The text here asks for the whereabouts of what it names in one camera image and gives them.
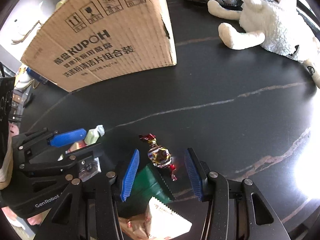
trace wrapped candy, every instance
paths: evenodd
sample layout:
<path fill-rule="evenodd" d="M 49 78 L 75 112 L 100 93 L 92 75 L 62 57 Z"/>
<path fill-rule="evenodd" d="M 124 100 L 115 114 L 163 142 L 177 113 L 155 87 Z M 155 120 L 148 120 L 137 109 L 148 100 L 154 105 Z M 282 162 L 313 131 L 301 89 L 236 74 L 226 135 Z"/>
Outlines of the wrapped candy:
<path fill-rule="evenodd" d="M 168 168 L 170 170 L 171 179 L 173 181 L 177 180 L 176 176 L 173 174 L 176 167 L 172 164 L 172 157 L 168 149 L 158 145 L 156 137 L 151 133 L 139 135 L 139 138 L 141 141 L 147 142 L 150 145 L 148 158 L 152 161 L 153 165 L 158 168 Z"/>

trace stuffed animal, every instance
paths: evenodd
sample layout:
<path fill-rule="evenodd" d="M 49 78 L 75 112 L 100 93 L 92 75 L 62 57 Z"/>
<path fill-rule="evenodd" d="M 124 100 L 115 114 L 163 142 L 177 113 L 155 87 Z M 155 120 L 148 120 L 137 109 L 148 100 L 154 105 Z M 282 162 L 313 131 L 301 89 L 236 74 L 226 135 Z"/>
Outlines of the stuffed animal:
<path fill-rule="evenodd" d="M 320 42 L 297 13 L 297 0 L 280 3 L 243 0 L 242 11 L 226 10 L 215 0 L 208 2 L 209 13 L 223 19 L 237 20 L 246 33 L 239 33 L 228 23 L 218 27 L 219 36 L 230 49 L 261 45 L 264 49 L 303 63 L 320 88 Z"/>

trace black marble tabletop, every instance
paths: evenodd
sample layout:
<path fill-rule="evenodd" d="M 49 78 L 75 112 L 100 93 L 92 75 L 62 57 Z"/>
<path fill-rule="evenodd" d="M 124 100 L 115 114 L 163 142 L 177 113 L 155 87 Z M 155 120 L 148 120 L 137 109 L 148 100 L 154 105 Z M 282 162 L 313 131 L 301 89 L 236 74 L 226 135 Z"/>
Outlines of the black marble tabletop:
<path fill-rule="evenodd" d="M 206 7 L 167 2 L 176 66 L 113 78 L 72 93 L 40 85 L 24 111 L 21 132 L 43 127 L 88 130 L 103 124 L 102 141 L 111 161 L 138 148 L 142 163 L 148 160 L 148 145 L 138 135 L 155 134 L 178 167 L 178 180 L 167 179 L 177 199 L 169 206 L 193 223 L 178 239 L 200 238 L 207 209 L 191 190 L 183 160 L 187 147 L 228 179 L 251 178 L 291 231 L 320 205 L 320 101 L 308 71 L 260 46 L 231 50 L 218 37 L 224 20 L 210 15 Z M 237 22 L 226 22 L 241 31 Z"/>

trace shiny foil wrapper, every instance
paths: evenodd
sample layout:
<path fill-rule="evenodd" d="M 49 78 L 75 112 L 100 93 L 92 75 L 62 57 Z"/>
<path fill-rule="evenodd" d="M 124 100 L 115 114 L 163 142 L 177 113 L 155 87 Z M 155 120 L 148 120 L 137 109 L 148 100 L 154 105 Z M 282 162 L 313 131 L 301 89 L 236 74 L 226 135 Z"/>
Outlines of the shiny foil wrapper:
<path fill-rule="evenodd" d="M 169 150 L 161 145 L 157 144 L 156 136 L 149 133 L 147 135 L 139 135 L 139 138 L 143 142 L 147 142 L 150 145 L 148 150 L 148 158 L 152 161 L 153 165 L 158 168 L 168 168 L 171 173 L 171 179 L 177 180 L 173 174 L 176 167 L 172 164 L 172 156 Z"/>

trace metal screw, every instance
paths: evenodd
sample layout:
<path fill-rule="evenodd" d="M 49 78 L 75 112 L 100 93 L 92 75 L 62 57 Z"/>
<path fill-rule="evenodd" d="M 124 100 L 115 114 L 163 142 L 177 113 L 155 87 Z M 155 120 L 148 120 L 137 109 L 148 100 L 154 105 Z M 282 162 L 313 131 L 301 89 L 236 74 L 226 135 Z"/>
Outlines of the metal screw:
<path fill-rule="evenodd" d="M 71 183 L 72 183 L 73 185 L 78 185 L 78 184 L 80 183 L 80 179 L 73 179 L 73 180 L 71 181 Z"/>
<path fill-rule="evenodd" d="M 107 177 L 108 178 L 113 178 L 115 175 L 116 175 L 116 173 L 114 171 L 107 172 Z"/>
<path fill-rule="evenodd" d="M 67 174 L 66 175 L 66 180 L 67 181 L 70 181 L 70 180 L 72 180 L 73 179 L 73 176 L 71 175 L 71 174 Z"/>
<path fill-rule="evenodd" d="M 218 173 L 215 172 L 215 171 L 210 171 L 210 172 L 209 172 L 209 176 L 210 176 L 211 178 L 216 178 L 216 177 L 218 177 Z"/>
<path fill-rule="evenodd" d="M 244 180 L 244 183 L 251 186 L 253 184 L 252 180 L 251 179 L 245 179 Z"/>

